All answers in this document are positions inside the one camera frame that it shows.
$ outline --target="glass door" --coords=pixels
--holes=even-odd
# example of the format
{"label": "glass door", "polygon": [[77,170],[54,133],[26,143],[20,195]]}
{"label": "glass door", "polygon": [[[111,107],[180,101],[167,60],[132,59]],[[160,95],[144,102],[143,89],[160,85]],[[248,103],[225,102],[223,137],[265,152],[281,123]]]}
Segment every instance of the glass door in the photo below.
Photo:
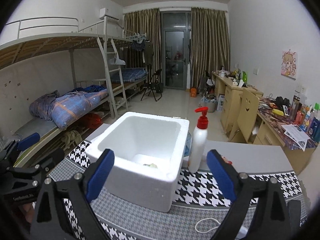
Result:
{"label": "glass door", "polygon": [[189,17],[187,12],[161,13],[162,75],[166,88],[186,89],[189,62]]}
{"label": "glass door", "polygon": [[183,89],[184,31],[165,32],[165,86]]}

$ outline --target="wall outlet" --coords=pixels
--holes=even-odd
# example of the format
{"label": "wall outlet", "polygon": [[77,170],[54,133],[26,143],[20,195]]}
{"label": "wall outlet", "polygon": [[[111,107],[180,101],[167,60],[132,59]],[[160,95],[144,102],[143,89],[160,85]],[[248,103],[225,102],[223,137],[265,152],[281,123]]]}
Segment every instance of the wall outlet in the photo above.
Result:
{"label": "wall outlet", "polygon": [[299,83],[297,84],[295,91],[298,92],[298,93],[301,92],[301,84],[299,84]]}
{"label": "wall outlet", "polygon": [[306,93],[307,88],[304,86],[301,86],[301,94],[304,95]]}

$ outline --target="brown curtain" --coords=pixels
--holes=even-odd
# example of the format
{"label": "brown curtain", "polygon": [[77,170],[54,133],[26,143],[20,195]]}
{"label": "brown curtain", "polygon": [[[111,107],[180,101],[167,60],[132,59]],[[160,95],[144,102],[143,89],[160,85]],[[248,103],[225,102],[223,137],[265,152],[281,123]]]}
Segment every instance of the brown curtain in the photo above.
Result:
{"label": "brown curtain", "polygon": [[[125,14],[124,28],[140,34],[147,33],[147,38],[153,45],[153,64],[148,71],[150,74],[153,74],[161,66],[161,25],[159,8]],[[127,67],[144,67],[142,52],[128,48],[126,64]]]}
{"label": "brown curtain", "polygon": [[205,70],[229,70],[229,34],[224,11],[192,8],[191,22],[192,86],[198,87]]}

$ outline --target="upper bunk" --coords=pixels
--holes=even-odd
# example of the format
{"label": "upper bunk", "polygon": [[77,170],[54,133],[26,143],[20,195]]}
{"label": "upper bunk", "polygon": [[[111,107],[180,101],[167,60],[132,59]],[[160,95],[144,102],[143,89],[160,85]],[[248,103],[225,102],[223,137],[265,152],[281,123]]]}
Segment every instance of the upper bunk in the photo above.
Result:
{"label": "upper bunk", "polygon": [[[36,25],[21,28],[21,23],[29,20],[36,19],[73,19],[77,21],[76,24],[49,24],[49,25]],[[102,20],[93,25],[90,25],[84,29],[79,30],[79,20],[71,17],[35,17],[28,18],[19,21],[7,23],[6,25],[12,25],[18,23],[17,39],[9,41],[0,45],[0,70],[12,65],[16,62],[36,57],[43,54],[48,54],[57,51],[71,50],[71,49],[90,49],[99,48],[97,38],[100,39],[102,45],[104,44],[104,37],[107,40],[107,48],[111,48],[111,39],[113,39],[116,47],[124,48],[130,46],[132,40],[129,36],[125,38],[114,37],[110,35],[103,35],[98,33],[98,25],[104,23],[104,26],[108,24],[108,20]],[[50,26],[73,26],[77,28],[75,32],[68,33],[46,33],[38,34],[20,38],[20,32],[27,29],[50,27]],[[93,27],[96,27],[96,33],[91,33]]]}

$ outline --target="houndstooth tablecloth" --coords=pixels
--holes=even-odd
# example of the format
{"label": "houndstooth tablecloth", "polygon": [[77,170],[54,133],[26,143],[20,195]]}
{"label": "houndstooth tablecloth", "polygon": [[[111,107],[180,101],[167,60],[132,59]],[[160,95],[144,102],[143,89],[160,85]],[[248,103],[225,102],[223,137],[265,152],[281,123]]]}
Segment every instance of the houndstooth tablecloth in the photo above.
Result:
{"label": "houndstooth tablecloth", "polygon": [[[70,179],[75,173],[83,173],[90,165],[90,160],[84,150],[90,142],[80,143],[66,158],[50,173],[54,181]],[[250,174],[250,177],[268,180],[270,176],[277,178],[281,184],[286,202],[291,199],[301,201],[301,224],[307,217],[302,190],[294,171],[284,171],[273,174]],[[91,207],[102,227],[112,240],[133,239],[210,239],[215,230],[207,234],[195,231],[195,224],[204,218],[215,218],[222,222],[228,213],[230,201],[225,199],[219,190],[217,182],[210,171],[190,173],[182,168],[172,207],[168,213],[153,211],[129,203],[107,192],[105,188],[99,197],[91,202]],[[72,203],[64,199],[66,211],[78,239],[85,239]],[[257,199],[252,199],[243,226],[249,227],[255,212]],[[215,227],[212,220],[199,223],[199,231],[208,231]]]}

